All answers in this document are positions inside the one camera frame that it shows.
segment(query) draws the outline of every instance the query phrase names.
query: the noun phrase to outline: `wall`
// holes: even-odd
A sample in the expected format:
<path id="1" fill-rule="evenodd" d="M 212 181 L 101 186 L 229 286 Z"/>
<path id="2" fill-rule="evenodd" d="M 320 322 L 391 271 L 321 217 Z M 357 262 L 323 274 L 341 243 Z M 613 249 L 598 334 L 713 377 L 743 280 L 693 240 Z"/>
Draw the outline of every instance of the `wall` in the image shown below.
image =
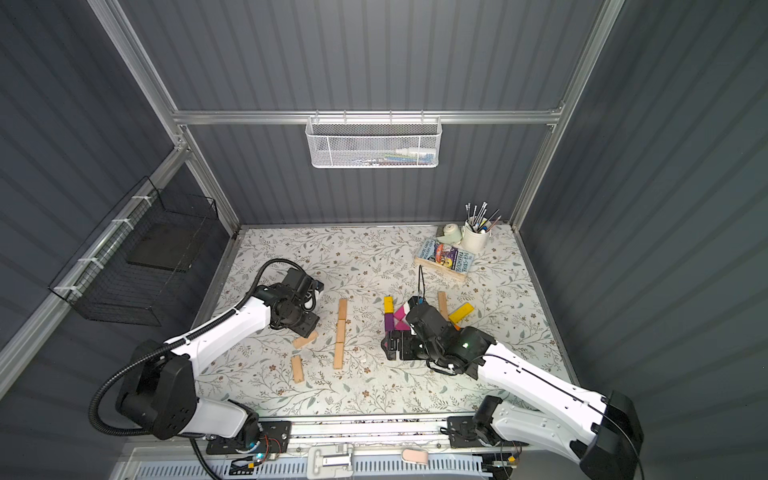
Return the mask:
<path id="1" fill-rule="evenodd" d="M 0 345 L 113 205 L 172 145 L 86 2 L 0 2 Z M 169 189 L 200 193 L 183 167 Z M 198 302 L 227 235 L 218 224 L 188 276 Z M 86 409 L 100 384 L 161 328 L 69 314 L 0 400 L 0 478 L 107 478 L 123 439 Z M 108 422 L 125 426 L 111 408 Z"/>
<path id="2" fill-rule="evenodd" d="M 768 4 L 628 2 L 522 236 L 579 379 L 648 478 L 768 454 Z"/>
<path id="3" fill-rule="evenodd" d="M 172 145 L 85 2 L 0 2 L 0 71 L 4 346 Z"/>
<path id="4" fill-rule="evenodd" d="M 509 215 L 547 127 L 446 125 L 436 168 L 375 170 L 313 167 L 298 125 L 190 129 L 243 223 L 344 223 L 453 221 L 471 199 Z"/>
<path id="5" fill-rule="evenodd" d="M 122 2 L 181 110 L 548 110 L 598 0 Z M 192 126 L 243 223 L 510 215 L 546 127 L 447 125 L 435 169 L 318 170 L 302 127 Z"/>

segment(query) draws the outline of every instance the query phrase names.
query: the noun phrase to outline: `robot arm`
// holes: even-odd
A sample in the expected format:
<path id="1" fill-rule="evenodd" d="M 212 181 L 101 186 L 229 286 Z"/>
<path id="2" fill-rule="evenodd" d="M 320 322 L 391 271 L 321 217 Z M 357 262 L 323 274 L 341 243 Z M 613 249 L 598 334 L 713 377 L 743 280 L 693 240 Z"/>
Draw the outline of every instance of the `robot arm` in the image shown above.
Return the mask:
<path id="1" fill-rule="evenodd" d="M 308 336 L 319 320 L 311 310 L 322 291 L 321 282 L 292 268 L 283 282 L 252 287 L 237 306 L 203 325 L 162 344 L 142 343 L 131 364 L 152 358 L 124 374 L 116 409 L 161 440 L 217 435 L 234 439 L 238 452 L 257 452 L 264 447 L 259 443 L 258 415 L 233 401 L 198 397 L 194 380 L 218 356 L 268 326 Z M 162 355 L 152 355 L 171 346 Z"/>
<path id="2" fill-rule="evenodd" d="M 577 462 L 593 480 L 631 480 L 643 432 L 634 405 L 614 392 L 608 399 L 532 365 L 476 328 L 456 331 L 423 299 L 406 321 L 418 340 L 412 358 L 446 375 L 466 373 L 507 390 L 538 411 L 486 396 L 475 413 L 475 432 L 486 445 L 519 441 Z"/>

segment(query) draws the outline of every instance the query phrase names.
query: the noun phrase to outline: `purple block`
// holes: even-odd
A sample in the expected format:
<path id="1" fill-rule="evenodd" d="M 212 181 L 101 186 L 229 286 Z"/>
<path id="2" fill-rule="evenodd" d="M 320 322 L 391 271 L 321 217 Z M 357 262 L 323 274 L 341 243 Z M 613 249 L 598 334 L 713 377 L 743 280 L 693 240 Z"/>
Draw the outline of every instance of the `purple block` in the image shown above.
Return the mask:
<path id="1" fill-rule="evenodd" d="M 395 316 L 391 313 L 384 314 L 384 331 L 391 332 L 395 329 Z"/>

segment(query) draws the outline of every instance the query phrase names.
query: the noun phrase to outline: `white mug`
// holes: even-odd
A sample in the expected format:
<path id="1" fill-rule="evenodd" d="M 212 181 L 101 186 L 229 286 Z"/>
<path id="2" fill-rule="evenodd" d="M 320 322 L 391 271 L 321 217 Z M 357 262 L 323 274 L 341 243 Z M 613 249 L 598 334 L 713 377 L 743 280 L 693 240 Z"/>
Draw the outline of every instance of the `white mug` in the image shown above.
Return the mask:
<path id="1" fill-rule="evenodd" d="M 464 226 L 462 227 L 461 248 L 462 250 L 466 250 L 469 253 L 479 255 L 485 249 L 485 244 L 488 242 L 488 237 L 490 237 L 490 235 L 491 234 L 488 230 L 481 233 L 475 233 L 471 228 L 469 228 L 469 223 L 464 222 Z"/>

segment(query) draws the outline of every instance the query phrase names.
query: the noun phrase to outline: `black wire basket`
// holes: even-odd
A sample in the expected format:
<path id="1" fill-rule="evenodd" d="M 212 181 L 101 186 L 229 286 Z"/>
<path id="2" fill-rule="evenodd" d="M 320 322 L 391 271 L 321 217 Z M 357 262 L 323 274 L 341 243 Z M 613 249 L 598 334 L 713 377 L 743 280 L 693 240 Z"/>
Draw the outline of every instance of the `black wire basket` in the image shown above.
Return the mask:
<path id="1" fill-rule="evenodd" d="M 49 286 L 85 319 L 159 326 L 177 318 L 187 273 L 218 221 L 213 199 L 153 189 L 84 262 Z"/>

